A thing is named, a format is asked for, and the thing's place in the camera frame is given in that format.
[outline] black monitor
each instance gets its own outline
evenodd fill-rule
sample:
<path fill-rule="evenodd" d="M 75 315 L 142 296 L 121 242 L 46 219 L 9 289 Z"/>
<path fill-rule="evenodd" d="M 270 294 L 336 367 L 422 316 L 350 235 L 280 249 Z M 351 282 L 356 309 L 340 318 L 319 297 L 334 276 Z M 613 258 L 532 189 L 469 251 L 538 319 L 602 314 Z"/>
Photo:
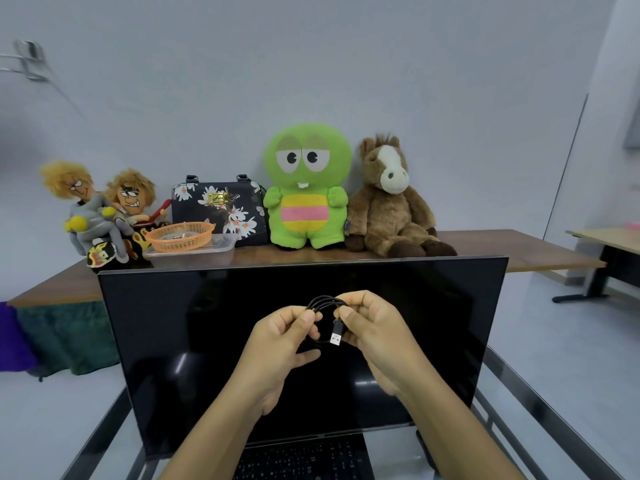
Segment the black monitor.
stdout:
<path fill-rule="evenodd" d="M 256 321 L 322 294 L 368 289 L 393 303 L 436 370 L 470 405 L 507 260 L 416 258 L 100 273 L 147 459 L 177 450 L 228 380 Z M 318 325 L 321 338 L 328 339 L 332 317 Z M 291 371 L 278 405 L 258 421 L 249 444 L 411 423 L 403 405 L 377 385 L 357 349 L 329 345 L 320 359 Z"/>

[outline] laptop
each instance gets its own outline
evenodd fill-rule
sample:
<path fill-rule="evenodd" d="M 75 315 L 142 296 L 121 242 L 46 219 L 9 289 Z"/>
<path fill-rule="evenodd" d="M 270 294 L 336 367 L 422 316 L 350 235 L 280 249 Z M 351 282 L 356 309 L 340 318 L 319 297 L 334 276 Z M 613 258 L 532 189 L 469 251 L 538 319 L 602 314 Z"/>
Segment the laptop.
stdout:
<path fill-rule="evenodd" d="M 318 295 L 368 289 L 391 302 L 470 406 L 507 261 L 409 258 L 100 273 L 146 458 L 177 450 L 227 382 L 256 321 Z M 318 327 L 328 340 L 332 320 Z M 363 432 L 412 425 L 356 348 L 343 343 L 322 352 L 291 371 L 278 405 L 250 435 L 236 478 L 372 479 Z"/>

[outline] green plush toy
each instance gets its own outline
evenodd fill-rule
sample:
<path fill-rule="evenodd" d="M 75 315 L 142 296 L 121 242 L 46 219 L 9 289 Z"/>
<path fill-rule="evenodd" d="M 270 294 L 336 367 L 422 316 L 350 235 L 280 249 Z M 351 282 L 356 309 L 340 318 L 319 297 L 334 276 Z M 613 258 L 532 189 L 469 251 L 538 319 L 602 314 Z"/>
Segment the green plush toy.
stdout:
<path fill-rule="evenodd" d="M 278 133 L 264 152 L 275 187 L 264 197 L 271 241 L 315 249 L 344 241 L 347 193 L 340 183 L 351 168 L 351 147 L 327 125 L 308 123 Z"/>

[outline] pink object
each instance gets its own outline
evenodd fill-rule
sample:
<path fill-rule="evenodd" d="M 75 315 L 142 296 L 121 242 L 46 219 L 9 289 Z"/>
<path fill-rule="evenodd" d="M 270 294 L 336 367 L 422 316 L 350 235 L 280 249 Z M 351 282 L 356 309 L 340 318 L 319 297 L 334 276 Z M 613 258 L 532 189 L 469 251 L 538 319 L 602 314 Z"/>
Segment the pink object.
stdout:
<path fill-rule="evenodd" d="M 292 221 L 327 221 L 329 207 L 318 205 L 314 207 L 282 207 L 280 217 L 283 222 Z"/>

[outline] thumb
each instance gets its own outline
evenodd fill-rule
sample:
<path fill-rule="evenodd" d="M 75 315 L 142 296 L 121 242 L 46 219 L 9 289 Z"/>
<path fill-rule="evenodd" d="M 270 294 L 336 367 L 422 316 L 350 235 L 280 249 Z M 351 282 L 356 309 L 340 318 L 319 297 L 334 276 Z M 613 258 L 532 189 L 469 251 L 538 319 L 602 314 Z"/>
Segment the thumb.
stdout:
<path fill-rule="evenodd" d="M 284 336 L 292 341 L 297 347 L 305 339 L 312 325 L 316 319 L 316 313 L 313 310 L 305 310 L 296 320 L 291 324 Z"/>
<path fill-rule="evenodd" d="M 347 325 L 347 328 L 351 330 L 356 337 L 361 337 L 365 330 L 371 326 L 369 320 L 348 306 L 343 305 L 338 308 L 338 313 L 340 314 L 340 320 Z"/>

